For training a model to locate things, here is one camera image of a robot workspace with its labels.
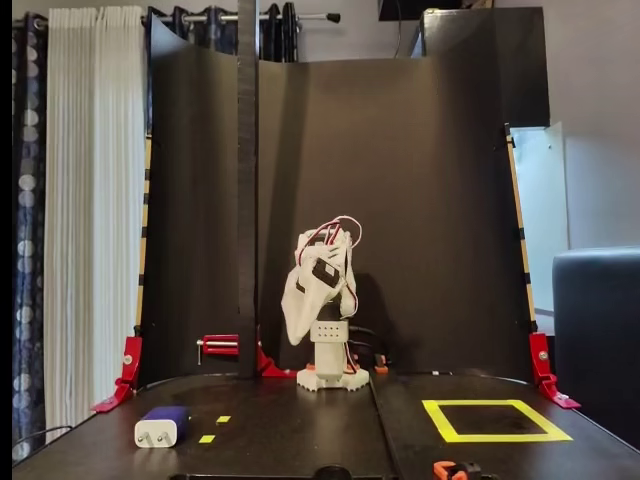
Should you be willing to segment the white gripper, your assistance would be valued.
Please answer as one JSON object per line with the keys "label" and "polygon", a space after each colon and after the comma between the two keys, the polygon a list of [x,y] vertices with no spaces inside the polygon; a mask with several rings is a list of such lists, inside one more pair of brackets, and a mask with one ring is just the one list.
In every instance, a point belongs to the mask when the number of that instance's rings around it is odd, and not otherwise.
{"label": "white gripper", "polygon": [[332,267],[328,273],[337,271],[341,279],[335,287],[329,286],[322,280],[312,280],[310,286],[303,287],[299,282],[298,271],[291,271],[288,274],[281,308],[291,345],[298,345],[301,342],[323,306],[340,292],[344,285],[343,280],[346,281],[350,291],[354,291],[352,248],[352,236],[346,230],[337,232],[307,230],[298,236],[294,254],[296,265],[301,267],[321,259]]}

